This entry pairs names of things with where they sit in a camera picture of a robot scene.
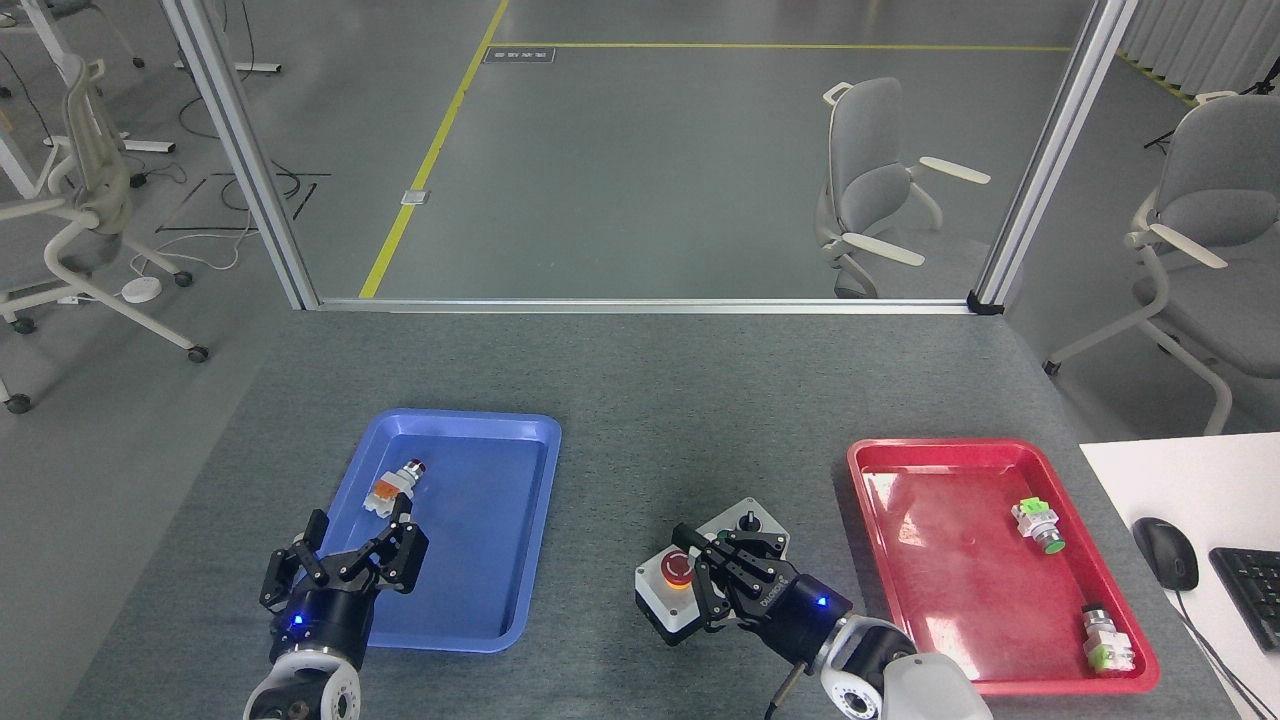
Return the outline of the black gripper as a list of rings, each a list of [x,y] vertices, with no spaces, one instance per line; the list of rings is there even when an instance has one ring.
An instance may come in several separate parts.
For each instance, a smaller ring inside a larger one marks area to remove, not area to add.
[[[724,629],[721,621],[732,615],[730,591],[764,600],[794,579],[794,566],[780,556],[786,542],[778,533],[746,530],[719,530],[707,539],[687,523],[675,527],[672,543],[691,557],[692,592],[705,632]],[[852,610],[849,598],[809,574],[799,574],[765,614],[744,616],[742,629],[790,664],[814,667],[829,650],[838,623]]]
[[[332,575],[316,555],[329,527],[329,516],[321,509],[311,511],[306,528],[292,544],[271,553],[259,601],[276,614],[270,624],[271,662],[305,650],[351,664],[365,660],[378,589],[411,593],[428,551],[429,538],[412,519],[412,507],[407,493],[399,492],[388,528],[339,561],[338,577],[343,582],[369,569],[374,585],[329,585]],[[294,588],[301,568],[315,585],[301,582]]]

